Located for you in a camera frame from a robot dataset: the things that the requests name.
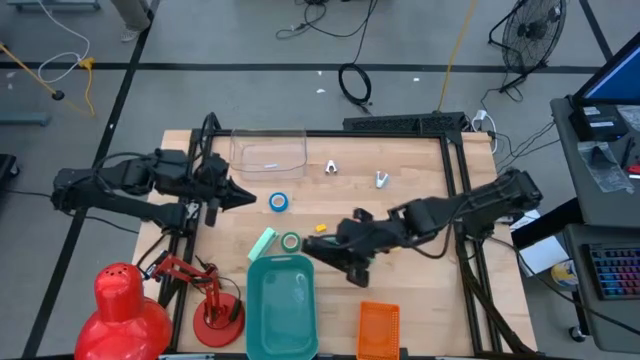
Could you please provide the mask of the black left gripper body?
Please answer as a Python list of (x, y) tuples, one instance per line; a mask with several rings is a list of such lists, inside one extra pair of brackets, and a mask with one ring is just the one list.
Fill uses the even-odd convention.
[(194, 197), (206, 205), (207, 226), (214, 226), (218, 211), (228, 208), (228, 168), (229, 164), (218, 153), (212, 153), (194, 172)]

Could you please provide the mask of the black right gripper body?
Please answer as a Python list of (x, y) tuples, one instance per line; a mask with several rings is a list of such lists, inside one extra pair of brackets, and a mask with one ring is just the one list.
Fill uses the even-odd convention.
[(338, 248), (347, 280), (366, 288), (369, 285), (370, 260), (377, 253), (388, 253), (390, 249), (403, 245), (405, 235), (404, 224), (397, 218), (343, 219), (338, 224)]

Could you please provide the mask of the mint green stapler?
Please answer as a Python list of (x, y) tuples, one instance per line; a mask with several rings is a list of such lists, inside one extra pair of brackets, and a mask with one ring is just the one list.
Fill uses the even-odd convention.
[(263, 256), (278, 237), (278, 232), (271, 227), (267, 227), (249, 251), (248, 259), (253, 262)]

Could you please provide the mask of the orange plastic basket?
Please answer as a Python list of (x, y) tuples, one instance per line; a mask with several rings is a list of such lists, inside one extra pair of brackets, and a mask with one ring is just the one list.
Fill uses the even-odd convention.
[(362, 301), (357, 360), (399, 360), (400, 308), (395, 304)]

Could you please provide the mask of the teal plastic bin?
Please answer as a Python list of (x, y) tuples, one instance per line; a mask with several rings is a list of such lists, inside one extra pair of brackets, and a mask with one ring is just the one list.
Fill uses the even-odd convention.
[(308, 258), (267, 256), (250, 265), (245, 339), (250, 360), (312, 360), (316, 356), (314, 267)]

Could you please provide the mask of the clear plastic container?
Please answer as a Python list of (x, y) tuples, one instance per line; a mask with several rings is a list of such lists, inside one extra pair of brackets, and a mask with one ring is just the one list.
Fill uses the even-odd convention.
[(296, 180), (308, 162), (305, 130), (243, 130), (231, 132), (229, 163), (246, 181)]

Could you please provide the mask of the black perforated bar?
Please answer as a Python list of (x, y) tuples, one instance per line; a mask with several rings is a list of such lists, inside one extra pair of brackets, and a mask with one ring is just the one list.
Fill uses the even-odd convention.
[(343, 120), (347, 131), (411, 132), (416, 134), (459, 131), (466, 120), (463, 112), (352, 117)]

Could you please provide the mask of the red desk lamp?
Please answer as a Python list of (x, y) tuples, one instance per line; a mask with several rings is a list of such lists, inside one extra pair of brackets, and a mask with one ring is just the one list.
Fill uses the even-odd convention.
[(113, 263), (97, 275), (97, 309), (78, 336), (74, 360), (156, 360), (169, 347), (172, 322), (159, 302), (144, 295), (143, 281), (163, 275), (204, 292), (193, 317), (202, 344), (219, 348), (239, 338), (245, 325), (241, 296), (221, 291), (217, 267), (205, 263), (198, 270), (164, 251), (145, 272)]

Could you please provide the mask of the white power plug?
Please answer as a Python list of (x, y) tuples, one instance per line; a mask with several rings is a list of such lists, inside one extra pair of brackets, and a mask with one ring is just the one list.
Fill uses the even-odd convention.
[(476, 112), (476, 115), (470, 121), (471, 129), (474, 132), (483, 132), (482, 125), (485, 122), (488, 122), (488, 124), (490, 125), (490, 128), (488, 130), (486, 130), (486, 133), (491, 138), (491, 153), (495, 154), (496, 151), (497, 151), (497, 147), (498, 147), (497, 140), (496, 140), (497, 127), (496, 127), (495, 121), (488, 114), (488, 112), (486, 110), (480, 109), (480, 110), (478, 110)]

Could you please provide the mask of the white paper sheet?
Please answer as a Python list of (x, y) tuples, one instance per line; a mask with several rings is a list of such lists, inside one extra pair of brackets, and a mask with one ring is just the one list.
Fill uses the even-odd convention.
[(519, 265), (526, 277), (539, 274), (569, 259), (560, 241), (551, 236), (519, 250)]

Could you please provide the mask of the person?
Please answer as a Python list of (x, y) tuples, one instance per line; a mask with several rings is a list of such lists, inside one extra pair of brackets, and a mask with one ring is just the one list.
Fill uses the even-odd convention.
[(110, 2), (124, 22), (120, 36), (123, 43), (136, 40), (151, 25), (147, 0), (110, 0)]

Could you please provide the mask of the grey cart base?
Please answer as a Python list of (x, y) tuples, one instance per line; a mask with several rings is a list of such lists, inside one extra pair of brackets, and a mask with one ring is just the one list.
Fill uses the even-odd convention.
[(17, 11), (27, 7), (44, 6), (46, 9), (101, 9), (99, 0), (6, 0), (6, 4), (13, 6)]
[(44, 112), (3, 112), (0, 111), (0, 125), (47, 126), (50, 116)]

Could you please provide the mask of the yellow and blue disc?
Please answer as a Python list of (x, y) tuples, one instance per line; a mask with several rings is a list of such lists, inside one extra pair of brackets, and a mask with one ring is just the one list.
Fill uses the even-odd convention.
[(550, 269), (553, 281), (561, 287), (573, 287), (579, 284), (575, 263), (572, 259), (555, 264)]

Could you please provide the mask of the grey desk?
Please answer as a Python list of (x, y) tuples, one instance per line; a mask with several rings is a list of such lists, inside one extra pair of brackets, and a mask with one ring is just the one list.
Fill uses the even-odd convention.
[(632, 193), (626, 189), (603, 192), (579, 153), (579, 139), (569, 120), (573, 113), (569, 100), (553, 99), (550, 107), (576, 193), (574, 199), (584, 222), (594, 226), (640, 227), (640, 179), (624, 173), (624, 179), (634, 187)]

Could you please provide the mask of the clear plastic bag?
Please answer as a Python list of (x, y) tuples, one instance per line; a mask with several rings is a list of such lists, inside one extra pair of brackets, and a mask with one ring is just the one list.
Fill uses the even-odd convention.
[(608, 143), (579, 142), (577, 149), (591, 177), (603, 193), (634, 193), (634, 186), (621, 169)]

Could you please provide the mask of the grey side table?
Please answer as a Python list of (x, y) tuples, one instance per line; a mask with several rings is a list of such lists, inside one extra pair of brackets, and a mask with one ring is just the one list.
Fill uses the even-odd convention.
[(603, 351), (640, 355), (640, 299), (601, 300), (592, 283), (585, 251), (589, 244), (633, 243), (640, 246), (640, 230), (568, 225), (563, 230), (563, 237), (579, 278), (579, 302), (586, 307), (580, 321), (582, 332), (590, 335)]

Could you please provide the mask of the backlit keyboard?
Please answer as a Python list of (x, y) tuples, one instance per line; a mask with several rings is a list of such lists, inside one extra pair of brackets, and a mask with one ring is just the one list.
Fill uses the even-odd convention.
[(592, 283), (601, 300), (640, 299), (640, 246), (589, 244), (585, 251)]

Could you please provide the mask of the small black box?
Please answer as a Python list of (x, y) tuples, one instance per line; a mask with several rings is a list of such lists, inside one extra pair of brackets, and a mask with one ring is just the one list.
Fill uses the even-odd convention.
[(614, 105), (579, 106), (569, 120), (581, 142), (613, 142), (629, 131)]

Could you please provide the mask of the black floor fan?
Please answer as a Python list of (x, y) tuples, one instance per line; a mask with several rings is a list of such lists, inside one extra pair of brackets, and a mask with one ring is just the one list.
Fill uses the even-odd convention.
[(508, 72), (518, 77), (502, 85), (505, 93), (529, 74), (545, 68), (566, 21), (566, 0), (517, 0), (489, 32), (488, 44), (501, 50)]

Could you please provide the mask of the black pen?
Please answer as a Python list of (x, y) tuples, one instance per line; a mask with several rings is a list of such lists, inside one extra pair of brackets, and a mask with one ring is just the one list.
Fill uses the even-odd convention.
[(620, 160), (620, 167), (625, 169), (628, 164), (629, 157), (631, 155), (631, 150), (635, 147), (635, 137), (631, 136), (625, 145), (622, 158)]

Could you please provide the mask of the computer monitor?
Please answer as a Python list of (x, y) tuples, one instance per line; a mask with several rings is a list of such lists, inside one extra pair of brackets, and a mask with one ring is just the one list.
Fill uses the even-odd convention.
[(640, 32), (574, 95), (579, 103), (640, 105)]

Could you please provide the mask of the black metal table frame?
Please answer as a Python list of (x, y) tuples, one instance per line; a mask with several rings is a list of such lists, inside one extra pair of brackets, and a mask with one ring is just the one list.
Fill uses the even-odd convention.
[[(245, 286), (248, 252), (267, 227), (310, 234), (316, 224), (335, 228), (357, 207), (377, 218), (415, 198), (448, 198), (495, 178), (488, 137), (481, 133), (307, 132), (305, 176), (296, 180), (235, 179), (254, 193), (254, 204), (221, 213), (214, 226), (197, 217), (185, 238), (161, 239), (144, 225), (135, 258), (150, 261), (146, 247), (168, 249), (187, 262), (216, 264), (227, 288)], [(325, 173), (328, 160), (336, 174)], [(377, 171), (389, 174), (375, 186)], [(269, 197), (284, 193), (289, 206), (273, 212)], [(400, 346), (413, 356), (498, 356), (536, 349), (519, 266), (496, 243), (477, 247), (459, 224), (443, 229), (416, 250), (380, 253), (369, 265), (366, 288), (310, 256), (314, 267), (316, 355), (352, 358), (357, 352), (362, 301), (400, 308)]]

